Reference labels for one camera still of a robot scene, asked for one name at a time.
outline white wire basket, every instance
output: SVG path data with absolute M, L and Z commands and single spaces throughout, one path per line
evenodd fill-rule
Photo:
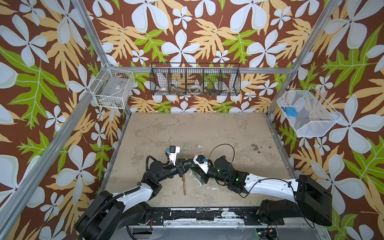
M 134 83 L 133 72 L 114 68 L 100 71 L 92 96 L 97 106 L 124 109 Z
M 323 137 L 341 118 L 341 114 L 313 88 L 287 91 L 277 100 L 277 104 L 280 108 L 295 108 L 296 117 L 287 115 L 284 110 L 282 112 L 297 137 Z

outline wire basket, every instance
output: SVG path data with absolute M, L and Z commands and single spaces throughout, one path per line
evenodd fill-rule
M 287 91 L 277 100 L 297 137 L 323 137 L 341 118 L 341 114 L 321 94 L 312 89 L 322 103 L 310 90 Z M 295 108 L 297 116 L 289 116 L 284 111 L 287 107 Z
M 133 72 L 115 68 L 100 71 L 92 92 L 97 106 L 124 109 L 134 83 Z
M 207 63 L 207 67 L 171 67 L 151 63 L 152 95 L 231 95 L 240 94 L 241 75 L 234 67 Z

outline robotic arm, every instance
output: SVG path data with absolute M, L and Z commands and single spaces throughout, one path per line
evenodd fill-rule
M 137 187 L 115 194 L 101 192 L 75 225 L 79 232 L 78 239 L 109 239 L 122 220 L 123 213 L 126 217 L 127 210 L 159 193 L 162 188 L 160 181 L 175 175 L 182 177 L 190 169 L 205 184 L 213 178 L 224 182 L 229 190 L 238 194 L 266 194 L 283 198 L 262 201 L 255 213 L 260 222 L 270 224 L 286 217 L 304 217 L 319 225 L 332 225 L 332 195 L 309 176 L 300 175 L 298 179 L 287 180 L 260 177 L 235 170 L 225 156 L 216 159 L 213 164 L 203 155 L 195 155 L 193 159 L 177 159 L 179 151 L 180 147 L 170 146 L 166 150 L 167 163 L 148 156 L 146 172 Z M 150 167 L 149 159 L 154 160 Z

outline blue object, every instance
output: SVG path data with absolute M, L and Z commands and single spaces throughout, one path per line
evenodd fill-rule
M 284 109 L 285 113 L 287 114 L 287 116 L 290 116 L 290 117 L 297 117 L 297 112 L 296 112 L 296 109 L 293 108 L 293 107 L 286 107 Z

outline black wire basket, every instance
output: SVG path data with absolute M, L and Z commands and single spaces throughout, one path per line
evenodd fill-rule
M 197 67 L 173 67 L 179 63 L 151 63 L 152 95 L 240 94 L 240 64 L 199 63 Z

